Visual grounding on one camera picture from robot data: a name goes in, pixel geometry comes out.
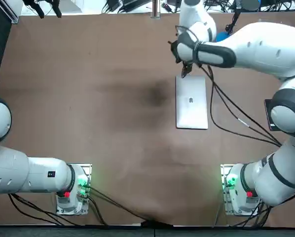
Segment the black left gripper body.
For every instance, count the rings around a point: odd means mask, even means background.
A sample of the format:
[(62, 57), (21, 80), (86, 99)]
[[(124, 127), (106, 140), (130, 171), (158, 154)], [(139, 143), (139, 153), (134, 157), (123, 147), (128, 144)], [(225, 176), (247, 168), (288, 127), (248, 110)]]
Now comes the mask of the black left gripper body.
[[(58, 7), (60, 3), (59, 0), (45, 0), (45, 2), (51, 4), (52, 7)], [(23, 0), (23, 3), (32, 7), (36, 3), (36, 0)]]

